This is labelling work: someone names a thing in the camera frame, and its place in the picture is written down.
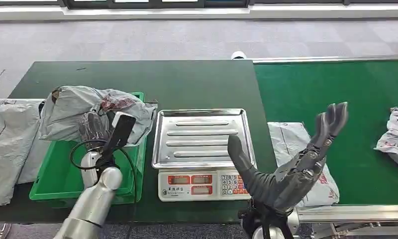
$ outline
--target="robotic hand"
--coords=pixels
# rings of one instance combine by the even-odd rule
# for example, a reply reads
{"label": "robotic hand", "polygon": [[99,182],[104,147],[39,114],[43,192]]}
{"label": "robotic hand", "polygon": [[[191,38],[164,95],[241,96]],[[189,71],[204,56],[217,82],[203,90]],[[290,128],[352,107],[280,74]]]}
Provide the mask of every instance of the robotic hand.
{"label": "robotic hand", "polygon": [[[79,122],[82,142],[74,147],[70,159],[72,164],[82,171],[85,190],[54,239],[98,238],[99,230],[105,222],[115,192],[123,178],[112,154],[127,144],[135,121],[135,118],[118,112],[112,122],[114,131],[109,135],[96,111],[82,116]],[[78,166],[73,161],[73,152],[83,144],[88,152]]]}
{"label": "robotic hand", "polygon": [[316,135],[307,147],[272,174],[256,170],[243,152],[240,139],[229,136],[228,154],[252,196],[249,208],[239,212],[249,238],[293,238],[288,215],[318,180],[326,163],[326,152],[347,119],[346,102],[329,105],[326,113],[316,117]]}

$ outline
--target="green table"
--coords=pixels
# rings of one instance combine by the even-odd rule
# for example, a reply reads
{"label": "green table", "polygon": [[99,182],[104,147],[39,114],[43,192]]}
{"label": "green table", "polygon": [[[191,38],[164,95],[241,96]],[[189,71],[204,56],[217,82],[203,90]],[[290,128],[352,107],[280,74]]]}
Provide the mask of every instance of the green table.
{"label": "green table", "polygon": [[[10,98],[45,98],[61,85],[143,92],[145,101],[158,100],[158,110],[243,108],[247,112],[255,156],[259,159],[258,167],[265,171],[275,169],[251,61],[36,62]],[[147,140],[143,193],[134,220],[144,223],[237,222],[237,211],[247,205],[245,200],[165,203],[159,200],[158,170],[151,166],[153,135],[151,132]],[[67,217],[69,209],[54,210],[30,201],[30,188],[30,183],[16,186],[11,203],[0,207],[0,221],[61,222]],[[131,215],[131,205],[113,206],[107,220],[127,222]]]}
{"label": "green table", "polygon": [[[270,60],[37,62],[10,98],[44,98],[45,89],[87,85],[142,91],[161,109],[244,108],[258,168],[275,169],[266,121],[303,121],[310,133],[314,117],[332,102],[349,102],[349,122],[328,153],[328,165],[341,204],[398,204],[398,165],[373,150],[386,131],[389,108],[398,106],[398,60]],[[245,202],[163,203],[157,196],[157,170],[150,166],[148,138],[138,222],[233,223]],[[0,221],[59,222],[67,209],[50,209],[28,199],[31,184],[18,185]],[[130,205],[113,206],[110,222],[127,222]]]}

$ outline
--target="metal rail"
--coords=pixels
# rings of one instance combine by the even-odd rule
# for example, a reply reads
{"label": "metal rail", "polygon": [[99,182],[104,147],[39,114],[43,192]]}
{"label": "metal rail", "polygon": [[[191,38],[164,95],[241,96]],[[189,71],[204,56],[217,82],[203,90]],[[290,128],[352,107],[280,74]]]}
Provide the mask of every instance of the metal rail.
{"label": "metal rail", "polygon": [[392,56],[368,56],[368,57],[281,57],[281,58],[245,58],[252,60],[255,65],[263,65],[268,63],[302,63],[302,62],[338,62],[338,61],[382,61],[382,60],[398,60],[398,55]]}

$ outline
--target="scale display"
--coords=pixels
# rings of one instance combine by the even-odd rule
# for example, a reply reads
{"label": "scale display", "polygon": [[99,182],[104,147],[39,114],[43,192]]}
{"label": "scale display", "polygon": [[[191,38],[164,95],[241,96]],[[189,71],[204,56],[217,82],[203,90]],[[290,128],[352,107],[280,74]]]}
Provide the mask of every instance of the scale display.
{"label": "scale display", "polygon": [[250,199],[235,170],[160,171],[158,196],[164,202]]}

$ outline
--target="black cable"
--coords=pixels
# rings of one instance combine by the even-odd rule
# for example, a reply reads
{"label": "black cable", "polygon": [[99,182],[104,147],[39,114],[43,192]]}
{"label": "black cable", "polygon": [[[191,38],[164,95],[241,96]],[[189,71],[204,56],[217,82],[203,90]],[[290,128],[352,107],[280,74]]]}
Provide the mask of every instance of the black cable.
{"label": "black cable", "polygon": [[[80,165],[77,165],[77,164],[74,162],[74,160],[73,160],[73,154],[75,153],[76,149],[79,148],[80,146],[86,144],[86,143],[91,143],[91,142],[103,142],[103,143],[106,143],[107,141],[106,141],[106,140],[103,140],[103,139],[88,139],[88,140],[85,140],[85,141],[82,141],[82,142],[76,144],[76,145],[72,148],[72,150],[70,151],[70,155],[69,155],[69,157],[70,157],[70,162],[71,162],[75,167],[77,167],[77,168],[79,168],[79,169],[83,169],[83,170],[89,170],[89,169],[100,168],[101,166],[103,166],[103,165],[105,165],[105,164],[107,163],[107,161],[103,161],[101,164],[94,165],[94,166],[91,166],[91,167],[81,167]],[[136,200],[137,200],[137,193],[136,193],[136,191],[137,191],[137,190],[136,190],[136,171],[135,171],[136,169],[135,169],[135,167],[134,167],[134,165],[133,165],[132,160],[130,159],[129,154],[128,154],[126,151],[124,151],[124,150],[122,149],[122,147],[116,148],[114,151],[117,151],[117,150],[120,150],[120,151],[124,154],[124,156],[127,158],[127,160],[129,161],[130,167],[131,167],[131,169],[132,169],[132,176],[133,176],[133,191],[134,191],[134,193],[133,193],[133,196],[134,196],[134,200],[133,200],[133,215],[132,215],[132,223],[130,224],[129,231],[128,231],[127,235],[126,235],[126,238],[129,238],[129,237],[130,237],[131,230],[132,230],[132,228],[133,228],[133,227],[132,227],[133,220],[134,220],[134,217],[135,217],[135,215],[136,215]]]}
{"label": "black cable", "polygon": [[121,150],[121,152],[123,152],[124,156],[126,156],[126,158],[129,160],[130,163],[130,167],[132,168],[132,175],[133,175],[133,190],[134,190],[134,200],[133,200],[133,214],[132,214],[132,222],[129,224],[129,230],[127,231],[126,237],[125,239],[129,239],[130,238],[130,234],[132,232],[133,229],[133,224],[134,224],[134,217],[136,216],[136,174],[135,174],[135,167],[133,165],[132,160],[130,160],[129,155],[127,154],[126,151]]}
{"label": "black cable", "polygon": [[89,170],[89,169],[100,168],[101,166],[103,166],[104,164],[107,163],[106,161],[103,161],[101,164],[98,164],[98,165],[94,165],[94,166],[91,166],[91,167],[82,167],[82,166],[80,166],[80,165],[77,165],[77,164],[74,162],[74,160],[73,160],[73,154],[75,153],[76,149],[78,149],[80,146],[82,146],[82,145],[84,145],[84,144],[92,143],[92,142],[102,142],[102,143],[106,143],[106,140],[103,140],[103,139],[88,139],[88,140],[85,140],[85,141],[82,141],[82,142],[76,144],[76,145],[72,148],[72,151],[70,151],[70,155],[69,155],[69,157],[70,157],[70,162],[71,162],[75,167],[77,167],[77,168],[79,168],[79,169],[83,169],[83,170]]}

